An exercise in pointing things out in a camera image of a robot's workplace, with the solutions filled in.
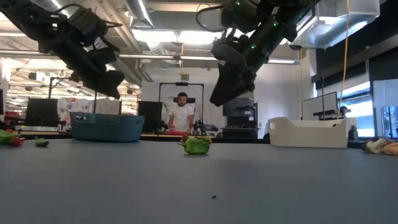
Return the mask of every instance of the white t-shirt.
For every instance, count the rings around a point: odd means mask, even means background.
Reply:
[[[189,105],[179,106],[175,105],[172,108],[174,131],[185,132],[189,128],[188,116],[193,115],[193,108]]]

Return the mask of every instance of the white plastic bin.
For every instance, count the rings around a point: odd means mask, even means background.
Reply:
[[[288,118],[273,118],[268,123],[274,146],[347,148],[349,128],[346,119],[291,121]]]

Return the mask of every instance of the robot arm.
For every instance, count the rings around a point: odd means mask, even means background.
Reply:
[[[76,4],[79,9],[72,16],[59,11],[50,12],[29,0],[0,0],[0,11],[26,36],[39,43],[39,51],[53,53],[73,70],[71,80],[83,81],[83,86],[119,99],[117,90],[124,80],[119,71],[106,71],[106,64],[118,59],[119,49],[104,35],[108,26],[90,9]],[[100,38],[107,47],[95,48]],[[93,46],[87,51],[85,47]]]
[[[256,72],[269,61],[271,53],[284,38],[292,42],[297,37],[296,24],[318,2],[320,0],[260,0],[255,4],[251,0],[232,0],[226,6],[198,11],[200,14],[223,8],[221,23],[225,30],[221,38],[213,42],[211,53],[225,64],[218,65],[220,76],[210,101],[221,106],[253,91]],[[227,28],[232,30],[228,36]],[[250,38],[246,35],[237,38],[234,37],[236,29],[244,34],[253,30],[254,33]]]

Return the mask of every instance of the gray table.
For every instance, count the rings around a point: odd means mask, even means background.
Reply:
[[[357,149],[27,141],[0,149],[0,223],[397,223],[397,171]]]

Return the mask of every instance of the green toy pepper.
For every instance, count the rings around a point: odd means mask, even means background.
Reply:
[[[20,137],[19,134],[9,133],[5,130],[0,130],[0,144],[9,144],[12,137]]]
[[[48,146],[48,144],[50,144],[50,142],[44,138],[37,138],[37,136],[35,136],[35,138],[36,138],[35,144],[37,147],[46,147]]]
[[[204,136],[202,138],[190,138],[187,135],[182,136],[182,146],[188,154],[202,155],[206,154],[210,149],[211,138]]]

